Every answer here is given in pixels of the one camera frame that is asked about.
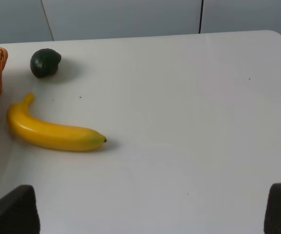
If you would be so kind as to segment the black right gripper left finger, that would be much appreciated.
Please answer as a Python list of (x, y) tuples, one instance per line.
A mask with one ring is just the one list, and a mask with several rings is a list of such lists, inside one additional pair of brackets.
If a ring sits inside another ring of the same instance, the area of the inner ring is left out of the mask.
[(39, 234), (40, 218), (31, 185), (20, 185), (0, 199), (0, 234)]

